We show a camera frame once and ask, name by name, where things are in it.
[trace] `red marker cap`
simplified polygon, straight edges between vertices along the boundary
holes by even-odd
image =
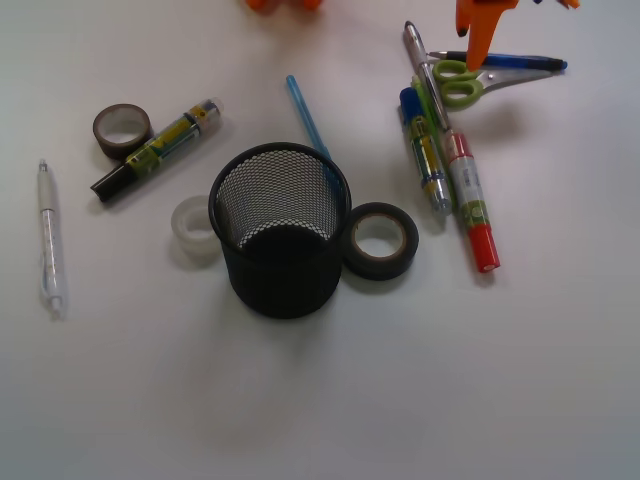
[[[469,240],[480,273],[488,273],[500,266],[496,244],[489,225],[478,225],[469,230]]]

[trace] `roll of tape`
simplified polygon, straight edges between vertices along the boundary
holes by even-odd
[[[382,255],[367,253],[363,244],[371,239],[387,245]],[[405,273],[418,250],[418,228],[407,213],[387,203],[367,203],[356,207],[342,236],[344,263],[367,280],[391,280]]]
[[[212,255],[220,249],[209,220],[209,197],[192,197],[178,205],[171,228],[180,247],[191,255]]]
[[[113,160],[125,160],[153,136],[149,116],[140,107],[112,105],[93,121],[93,134],[104,154]]]

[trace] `orange object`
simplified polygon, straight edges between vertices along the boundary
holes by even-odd
[[[268,0],[247,0],[247,5],[249,5],[254,10],[260,10],[267,4]],[[322,0],[303,0],[302,2],[305,8],[309,10],[315,10],[320,6]]]
[[[489,54],[493,34],[500,17],[506,10],[518,6],[519,0],[457,0],[456,29],[458,35],[464,37],[471,31],[469,50],[467,52],[467,68],[476,71]],[[559,0],[569,8],[578,8],[579,0]]]

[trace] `black mesh pencil holder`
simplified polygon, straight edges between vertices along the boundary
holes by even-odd
[[[293,143],[244,152],[209,197],[233,289],[263,315],[290,319],[319,309],[340,280],[339,239],[351,211],[342,172]]]

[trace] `scissors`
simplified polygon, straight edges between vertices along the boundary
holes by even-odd
[[[464,62],[457,60],[441,60],[433,67],[433,76],[440,85],[442,102],[451,108],[467,108],[487,92],[552,75],[543,70],[525,69],[470,72]],[[462,93],[464,96],[452,97],[452,93]]]

